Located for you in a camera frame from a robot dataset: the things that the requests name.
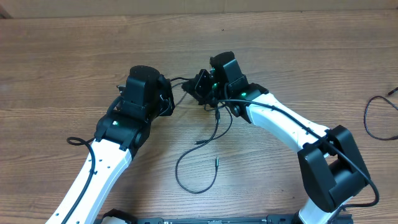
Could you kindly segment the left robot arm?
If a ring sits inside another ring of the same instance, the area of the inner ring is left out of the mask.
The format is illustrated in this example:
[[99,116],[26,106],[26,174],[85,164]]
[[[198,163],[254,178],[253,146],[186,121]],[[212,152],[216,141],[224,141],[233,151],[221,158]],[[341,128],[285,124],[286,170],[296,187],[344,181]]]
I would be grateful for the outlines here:
[[48,223],[94,223],[113,185],[146,142],[154,119],[175,108],[171,83],[158,70],[134,66],[120,95],[98,121],[93,138],[67,138],[88,157]]

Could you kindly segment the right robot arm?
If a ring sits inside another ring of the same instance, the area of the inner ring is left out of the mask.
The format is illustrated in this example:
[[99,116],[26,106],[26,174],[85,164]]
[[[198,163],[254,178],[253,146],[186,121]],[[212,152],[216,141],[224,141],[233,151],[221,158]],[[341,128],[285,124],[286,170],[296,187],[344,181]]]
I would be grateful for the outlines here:
[[249,83],[233,52],[210,58],[211,70],[200,70],[182,88],[199,105],[226,105],[236,117],[262,127],[298,156],[307,203],[292,223],[338,223],[348,201],[371,183],[351,132],[330,129],[288,109],[268,89]]

